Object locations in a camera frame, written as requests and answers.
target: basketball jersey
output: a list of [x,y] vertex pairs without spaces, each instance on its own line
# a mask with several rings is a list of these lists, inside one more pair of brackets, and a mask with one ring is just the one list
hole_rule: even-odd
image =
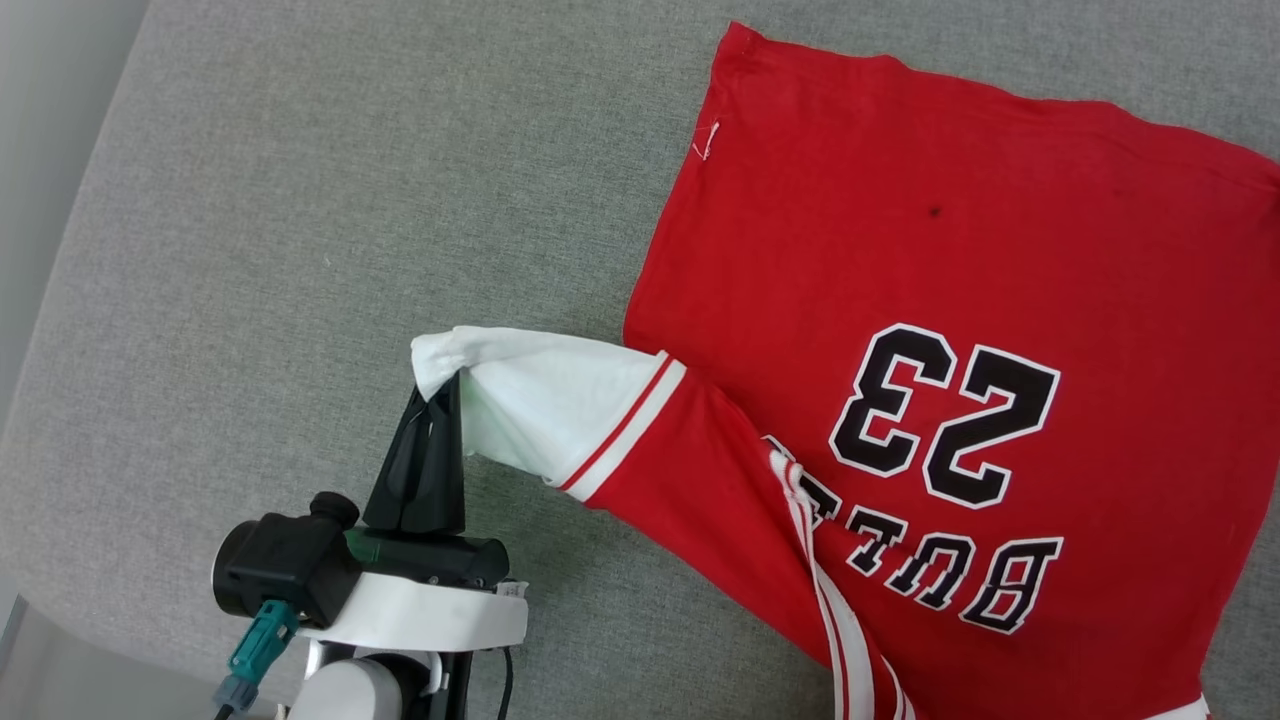
[[1274,163],[735,24],[625,341],[804,466],[916,710],[1204,716],[1280,457]]
[[462,438],[608,510],[832,667],[836,720],[924,720],[815,564],[804,470],[666,355],[508,328],[413,341],[424,397],[461,372]]

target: black cable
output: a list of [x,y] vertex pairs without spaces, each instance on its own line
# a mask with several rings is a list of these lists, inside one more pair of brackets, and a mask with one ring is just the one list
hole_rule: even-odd
[[511,666],[511,648],[502,648],[507,656],[507,687],[502,691],[502,705],[498,707],[498,720],[507,720],[507,706],[511,705],[511,687],[516,683],[516,670]]

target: gray fabric surface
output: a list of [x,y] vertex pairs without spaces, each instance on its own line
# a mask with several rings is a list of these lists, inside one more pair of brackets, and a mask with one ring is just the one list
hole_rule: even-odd
[[[730,19],[1280,155],[1270,0],[154,0],[0,446],[0,561],[24,593],[219,678],[243,621],[214,607],[214,550],[315,491],[364,500],[413,334],[618,338]],[[472,532],[532,583],[513,720],[828,714],[827,673],[678,561],[467,470]],[[1280,716],[1275,524],[1206,674],[1224,717]],[[298,673],[294,653],[268,694]],[[483,656],[475,717],[500,678]]]

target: jersey sleeve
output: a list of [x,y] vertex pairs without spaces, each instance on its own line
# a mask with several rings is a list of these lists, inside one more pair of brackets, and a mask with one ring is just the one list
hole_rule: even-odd
[[837,719],[918,716],[814,561],[799,465],[678,360],[549,333],[456,328],[415,340],[413,368],[424,396],[462,372],[468,452],[609,511],[831,666]]

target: number 23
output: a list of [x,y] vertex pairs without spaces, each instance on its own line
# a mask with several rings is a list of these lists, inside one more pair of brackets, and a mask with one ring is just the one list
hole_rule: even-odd
[[[868,433],[876,418],[897,423],[906,413],[913,391],[890,382],[899,363],[915,368],[916,383],[946,388],[956,356],[945,337],[902,323],[872,336],[854,380],[854,395],[831,433],[831,448],[841,462],[882,478],[906,470],[920,441],[896,428],[884,438]],[[974,473],[960,468],[959,461],[1044,427],[1057,380],[1057,370],[995,347],[975,346],[960,395],[983,404],[998,395],[1005,402],[938,425],[924,457],[929,495],[973,509],[1004,500],[1011,470],[982,462]]]

